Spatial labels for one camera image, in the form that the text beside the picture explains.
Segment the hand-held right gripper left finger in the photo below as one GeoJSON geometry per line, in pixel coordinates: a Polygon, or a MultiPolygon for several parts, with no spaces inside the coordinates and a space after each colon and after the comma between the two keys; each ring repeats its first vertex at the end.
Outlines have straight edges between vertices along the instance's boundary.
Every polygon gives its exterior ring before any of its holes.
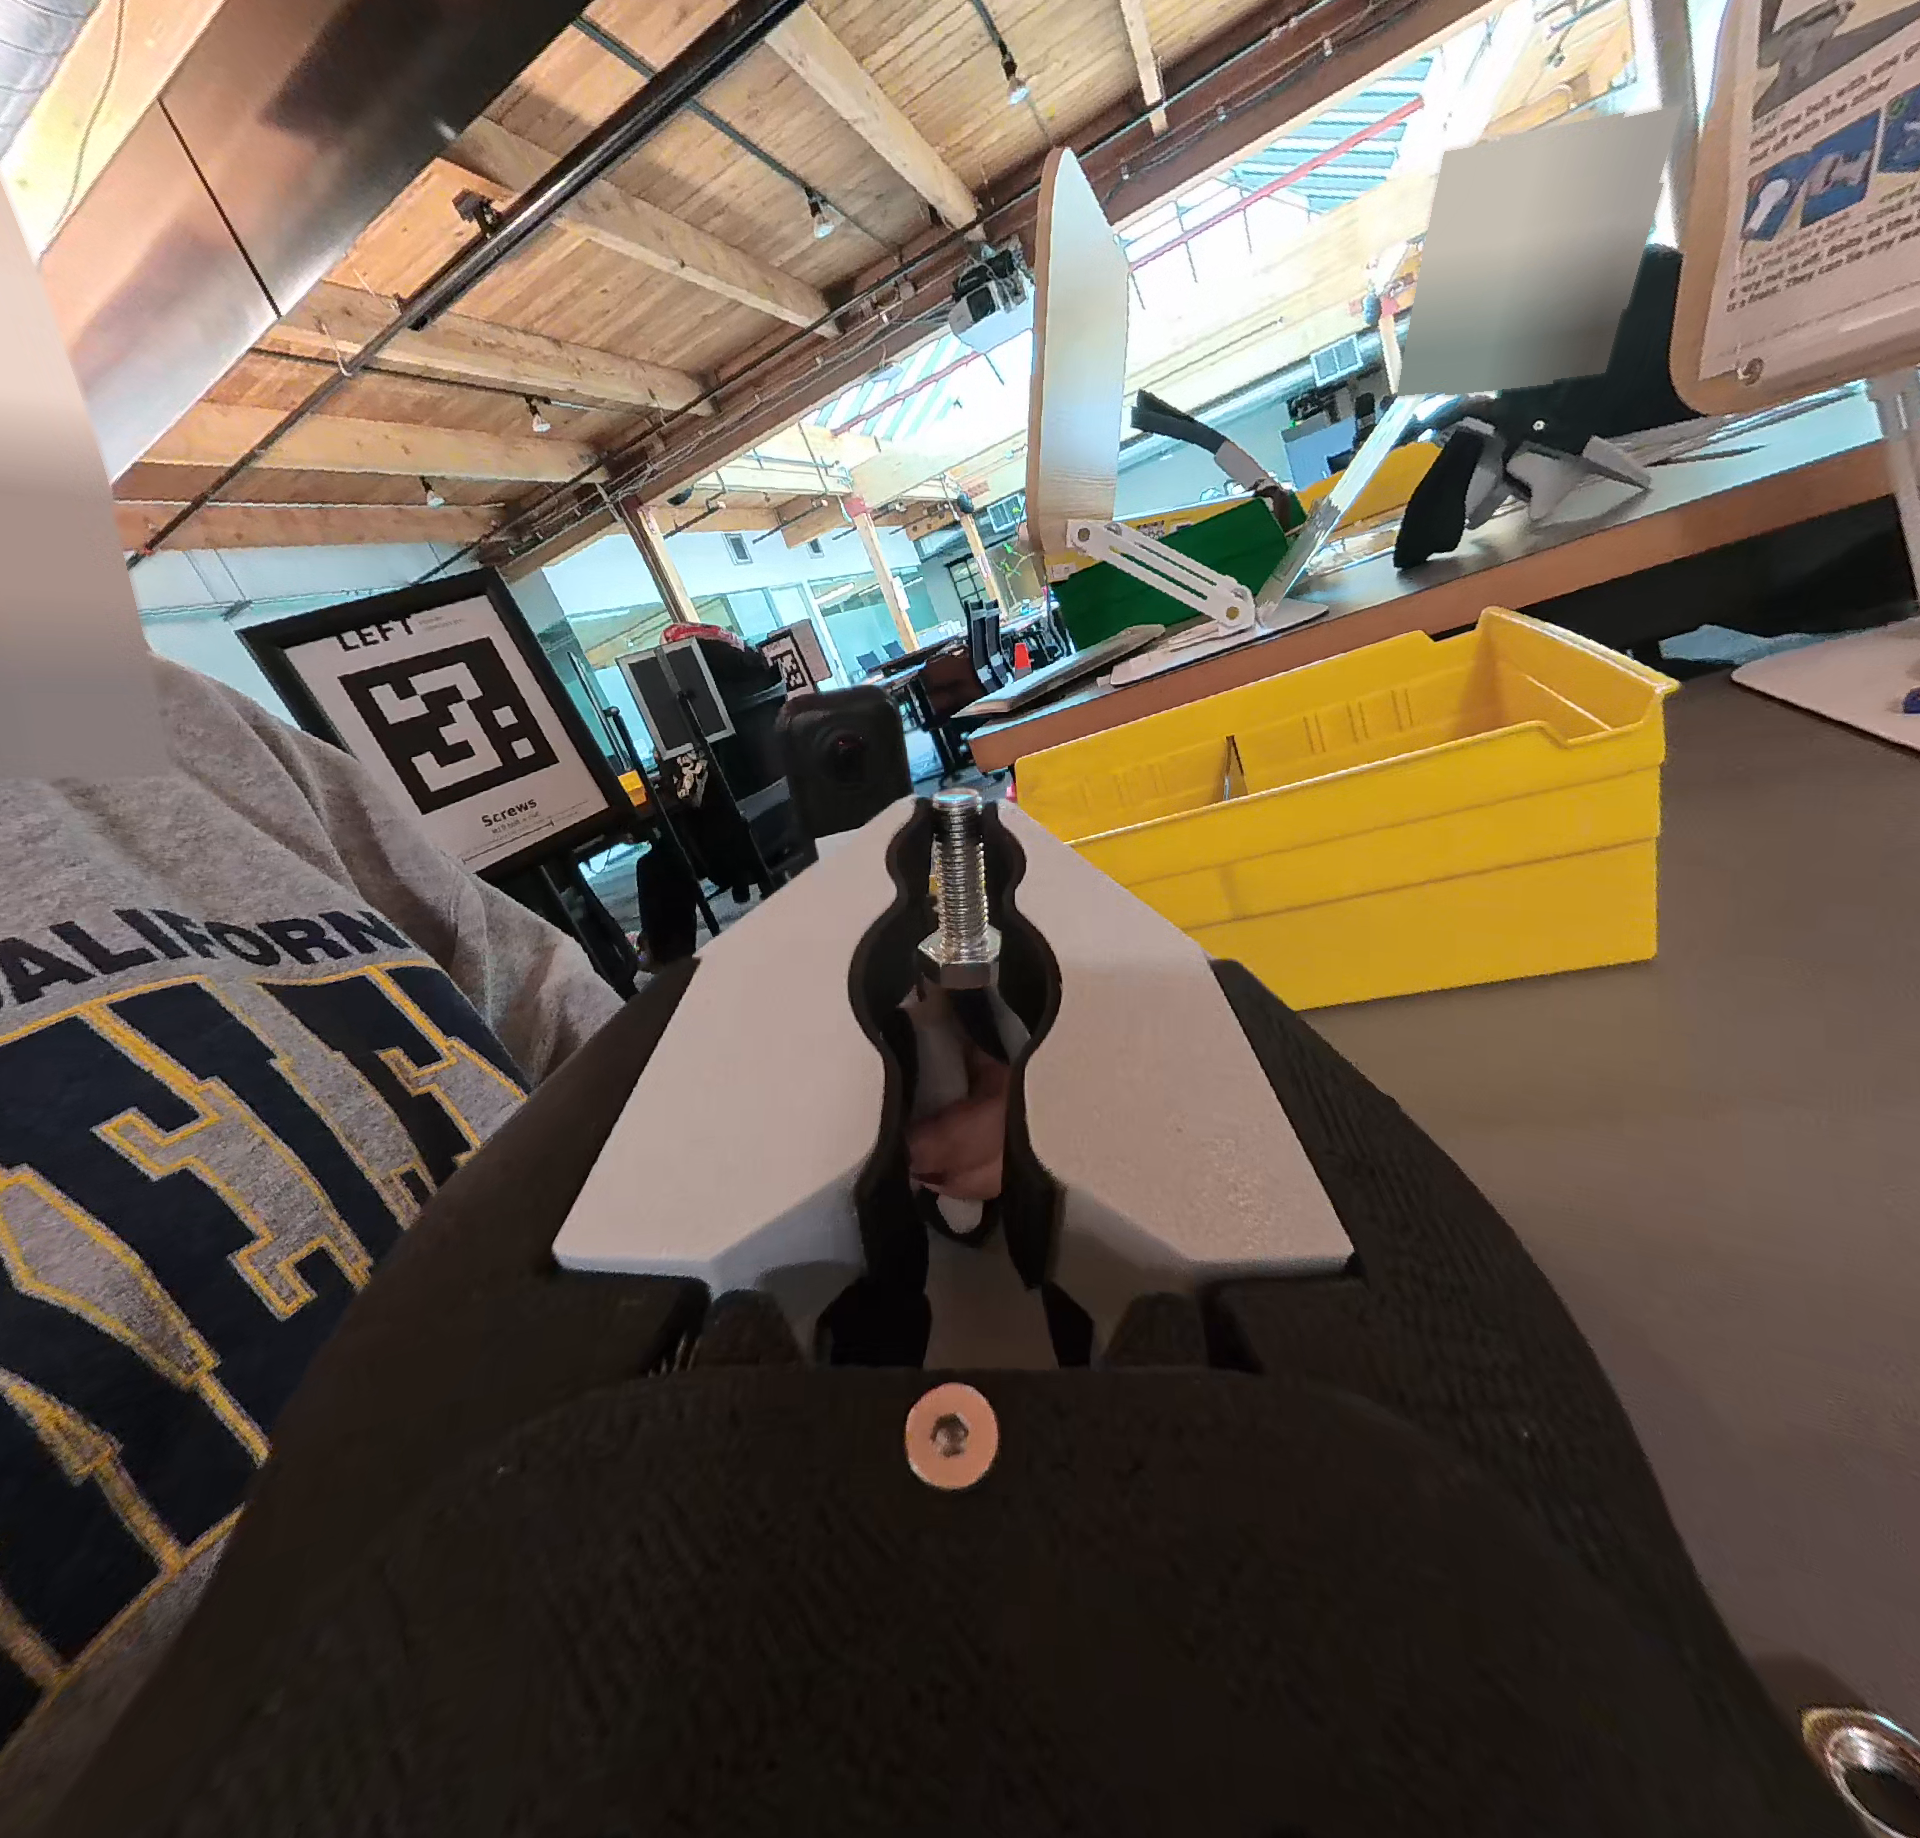
{"type": "Polygon", "coordinates": [[[837,1360],[930,1355],[927,1230],[900,1141],[923,842],[904,915],[890,866],[914,813],[898,801],[830,842],[706,945],[553,1241],[563,1272],[756,1291],[837,1360]]]}

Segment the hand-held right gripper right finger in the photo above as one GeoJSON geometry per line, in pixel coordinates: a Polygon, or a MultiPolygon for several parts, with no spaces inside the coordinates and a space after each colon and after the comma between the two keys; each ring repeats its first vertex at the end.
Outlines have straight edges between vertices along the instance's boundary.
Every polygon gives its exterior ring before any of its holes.
{"type": "Polygon", "coordinates": [[[1336,1275],[1320,1173],[1204,948],[1011,805],[991,1005],[1024,1019],[1024,1135],[1055,1178],[1045,1279],[1101,1345],[1140,1295],[1336,1275]]]}

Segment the steel hex bolt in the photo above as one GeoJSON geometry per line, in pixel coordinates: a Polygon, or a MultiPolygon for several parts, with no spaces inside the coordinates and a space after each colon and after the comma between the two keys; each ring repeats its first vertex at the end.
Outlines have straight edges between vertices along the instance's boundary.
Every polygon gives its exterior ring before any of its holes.
{"type": "Polygon", "coordinates": [[[931,928],[920,940],[922,971],[949,992],[997,984],[1001,929],[990,915],[988,805],[973,791],[931,798],[931,928]]]}

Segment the yellow plastic bin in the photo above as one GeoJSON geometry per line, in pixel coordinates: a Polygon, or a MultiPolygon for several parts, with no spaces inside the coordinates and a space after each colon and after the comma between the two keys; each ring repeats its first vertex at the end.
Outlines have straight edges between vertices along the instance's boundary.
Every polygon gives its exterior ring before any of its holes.
{"type": "Polygon", "coordinates": [[[1657,954],[1675,688],[1486,608],[1028,755],[1013,792],[1294,1009],[1545,978],[1657,954]]]}
{"type": "MultiPolygon", "coordinates": [[[[1431,437],[1421,437],[1396,446],[1370,477],[1351,510],[1342,518],[1342,534],[1401,517],[1417,486],[1424,479],[1426,470],[1439,456],[1443,446],[1431,437]]],[[[1299,490],[1303,511],[1314,514],[1359,464],[1359,455],[1347,464],[1331,474],[1323,481],[1314,481],[1299,490]]]]}

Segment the person's left hand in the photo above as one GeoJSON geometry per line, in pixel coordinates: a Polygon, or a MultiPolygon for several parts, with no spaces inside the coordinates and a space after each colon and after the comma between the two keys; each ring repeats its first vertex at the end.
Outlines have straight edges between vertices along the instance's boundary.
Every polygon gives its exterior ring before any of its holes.
{"type": "Polygon", "coordinates": [[[988,1203],[1001,1197],[1006,1083],[1005,1062],[978,1057],[966,1095],[911,1126],[911,1173],[937,1199],[988,1203]]]}

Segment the black framed panel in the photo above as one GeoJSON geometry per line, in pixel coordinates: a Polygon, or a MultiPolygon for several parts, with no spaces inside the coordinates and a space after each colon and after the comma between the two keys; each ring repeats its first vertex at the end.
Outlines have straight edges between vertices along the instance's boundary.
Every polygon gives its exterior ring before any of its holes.
{"type": "Polygon", "coordinates": [[[683,636],[615,659],[657,760],[702,751],[736,735],[706,651],[704,639],[683,636]]]}

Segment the dark flat case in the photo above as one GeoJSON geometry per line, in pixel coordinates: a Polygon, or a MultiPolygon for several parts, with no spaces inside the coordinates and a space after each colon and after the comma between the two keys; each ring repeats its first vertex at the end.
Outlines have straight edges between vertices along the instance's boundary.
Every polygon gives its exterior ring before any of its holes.
{"type": "Polygon", "coordinates": [[[959,721],[999,721],[1070,695],[1076,686],[1110,673],[1117,663],[1148,648],[1166,633],[1166,626],[1125,626],[1114,636],[1083,647],[1041,668],[1016,677],[988,697],[974,699],[959,721]]]}

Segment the white board stand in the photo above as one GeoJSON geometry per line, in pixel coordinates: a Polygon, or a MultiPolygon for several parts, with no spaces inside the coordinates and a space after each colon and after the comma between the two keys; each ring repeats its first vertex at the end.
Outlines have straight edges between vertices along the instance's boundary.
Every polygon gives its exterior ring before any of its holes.
{"type": "Polygon", "coordinates": [[[1166,629],[1148,648],[1117,663],[1110,673],[1099,673],[1098,678],[1113,688],[1128,688],[1221,658],[1259,639],[1315,626],[1329,615],[1326,608],[1306,626],[1261,633],[1258,629],[1258,593],[1141,530],[1123,524],[1123,521],[1083,524],[1071,555],[1103,561],[1196,613],[1188,626],[1166,629]]]}
{"type": "MultiPolygon", "coordinates": [[[[1918,577],[1918,373],[1868,384],[1899,505],[1908,567],[1918,577]]],[[[1918,751],[1918,617],[1747,662],[1732,673],[1747,691],[1918,751]]]]}

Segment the wooden instruction board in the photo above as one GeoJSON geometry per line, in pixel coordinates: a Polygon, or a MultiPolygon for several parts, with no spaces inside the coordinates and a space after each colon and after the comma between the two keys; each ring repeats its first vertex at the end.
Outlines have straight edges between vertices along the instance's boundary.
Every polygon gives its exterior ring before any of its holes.
{"type": "Polygon", "coordinates": [[[1117,504],[1131,269],[1078,155],[1044,162],[1019,542],[1041,577],[1071,553],[1070,521],[1117,504]]]}

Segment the green plastic bin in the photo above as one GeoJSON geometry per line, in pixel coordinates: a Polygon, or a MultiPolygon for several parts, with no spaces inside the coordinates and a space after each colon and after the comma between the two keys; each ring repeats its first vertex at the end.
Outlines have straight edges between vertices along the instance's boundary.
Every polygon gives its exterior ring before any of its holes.
{"type": "MultiPolygon", "coordinates": [[[[1258,593],[1288,555],[1294,530],[1305,523],[1299,510],[1290,514],[1283,527],[1259,499],[1240,496],[1183,511],[1136,514],[1123,524],[1258,593]]],[[[1050,555],[1045,580],[1057,626],[1078,648],[1110,641],[1130,626],[1171,629],[1196,620],[1180,601],[1103,561],[1050,555]]]]}

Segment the ceiling projector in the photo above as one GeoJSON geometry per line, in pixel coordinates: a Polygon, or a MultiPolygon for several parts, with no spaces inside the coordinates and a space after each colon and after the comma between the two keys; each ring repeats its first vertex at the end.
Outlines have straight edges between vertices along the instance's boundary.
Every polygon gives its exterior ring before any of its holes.
{"type": "Polygon", "coordinates": [[[986,356],[1030,328],[1033,303],[1035,280],[1019,246],[984,249],[953,279],[948,332],[986,356]]]}

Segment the another hand-held gripper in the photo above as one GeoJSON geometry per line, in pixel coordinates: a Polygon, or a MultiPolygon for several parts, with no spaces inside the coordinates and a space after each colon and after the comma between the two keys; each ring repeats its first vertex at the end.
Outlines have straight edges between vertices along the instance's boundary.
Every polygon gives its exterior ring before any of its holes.
{"type": "Polygon", "coordinates": [[[1433,431],[1436,459],[1415,484],[1394,536],[1394,569],[1452,555],[1464,536],[1518,504],[1545,523],[1585,481],[1644,493],[1649,474],[1596,427],[1599,380],[1509,387],[1462,402],[1433,431]]]}
{"type": "Polygon", "coordinates": [[[1297,504],[1294,495],[1230,434],[1164,402],[1147,387],[1133,396],[1131,428],[1144,437],[1175,440],[1207,451],[1230,481],[1258,496],[1280,524],[1288,524],[1290,505],[1297,504]]]}

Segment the person's grey printed sweatshirt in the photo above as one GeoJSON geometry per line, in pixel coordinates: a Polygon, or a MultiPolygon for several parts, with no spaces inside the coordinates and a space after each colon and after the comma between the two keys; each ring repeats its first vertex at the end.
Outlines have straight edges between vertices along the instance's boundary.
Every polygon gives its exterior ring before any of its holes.
{"type": "Polygon", "coordinates": [[[618,1009],[350,755],[155,677],[163,775],[4,782],[4,1834],[172,1647],[375,1265],[618,1009]]]}

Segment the tilted clear panel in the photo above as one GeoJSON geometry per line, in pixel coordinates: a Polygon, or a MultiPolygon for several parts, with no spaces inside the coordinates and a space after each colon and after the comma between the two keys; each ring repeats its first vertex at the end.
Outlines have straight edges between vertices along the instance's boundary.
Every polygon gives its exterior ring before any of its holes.
{"type": "Polygon", "coordinates": [[[1424,396],[1403,396],[1389,405],[1354,459],[1291,534],[1283,561],[1255,596],[1258,629],[1281,631],[1306,626],[1326,610],[1300,597],[1303,579],[1356,527],[1399,518],[1413,493],[1438,459],[1438,446],[1421,437],[1424,396]]]}

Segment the wood-edged table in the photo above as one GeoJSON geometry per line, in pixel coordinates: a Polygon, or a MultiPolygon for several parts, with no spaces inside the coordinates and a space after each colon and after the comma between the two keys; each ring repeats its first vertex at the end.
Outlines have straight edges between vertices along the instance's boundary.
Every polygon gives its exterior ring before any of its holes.
{"type": "Polygon", "coordinates": [[[1543,524],[1505,510],[1465,534],[1452,555],[1399,572],[1393,555],[1317,583],[1323,615],[1158,677],[1098,686],[988,725],[973,735],[980,768],[1138,721],[1193,699],[1407,631],[1446,633],[1480,610],[1524,608],[1664,567],[1829,511],[1890,496],[1879,419],[1864,385],[1726,419],[1690,459],[1654,466],[1649,488],[1580,486],[1543,524]]]}

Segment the instruction sheet on white stand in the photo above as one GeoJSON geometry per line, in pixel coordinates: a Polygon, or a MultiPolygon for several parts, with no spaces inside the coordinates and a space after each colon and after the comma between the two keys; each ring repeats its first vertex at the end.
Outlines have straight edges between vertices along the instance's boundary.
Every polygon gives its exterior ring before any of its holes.
{"type": "Polygon", "coordinates": [[[1918,0],[1726,0],[1670,375],[1741,413],[1915,368],[1918,0]]]}

